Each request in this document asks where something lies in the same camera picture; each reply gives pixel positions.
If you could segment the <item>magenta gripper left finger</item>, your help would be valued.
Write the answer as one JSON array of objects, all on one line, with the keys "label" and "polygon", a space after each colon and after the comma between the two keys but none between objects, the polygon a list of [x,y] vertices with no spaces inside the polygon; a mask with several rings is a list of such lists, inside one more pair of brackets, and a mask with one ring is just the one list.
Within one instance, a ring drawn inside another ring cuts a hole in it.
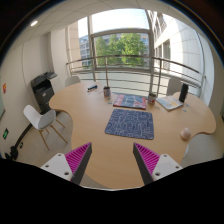
[{"label": "magenta gripper left finger", "polygon": [[86,143],[67,154],[57,153],[41,168],[79,185],[92,154],[92,144]]}]

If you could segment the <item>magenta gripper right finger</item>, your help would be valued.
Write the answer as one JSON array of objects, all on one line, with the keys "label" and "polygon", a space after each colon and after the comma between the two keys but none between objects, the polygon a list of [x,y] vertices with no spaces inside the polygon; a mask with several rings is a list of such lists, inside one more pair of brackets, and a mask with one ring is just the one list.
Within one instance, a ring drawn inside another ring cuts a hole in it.
[{"label": "magenta gripper right finger", "polygon": [[168,154],[159,155],[138,143],[133,144],[133,154],[145,185],[182,169]]}]

